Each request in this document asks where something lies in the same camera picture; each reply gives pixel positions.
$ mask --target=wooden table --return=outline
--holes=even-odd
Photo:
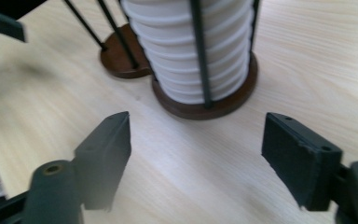
[[[95,1],[75,4],[99,36],[112,33]],[[21,21],[28,44],[0,36],[0,180],[9,197],[28,189],[41,164],[71,160],[103,118],[130,111],[132,155],[113,210],[85,211],[86,223],[333,223],[333,204],[327,213],[298,209],[260,155],[262,134],[266,113],[282,113],[341,147],[344,164],[358,161],[358,2],[263,0],[255,92],[207,121],[168,114],[150,77],[111,78],[62,1]]]

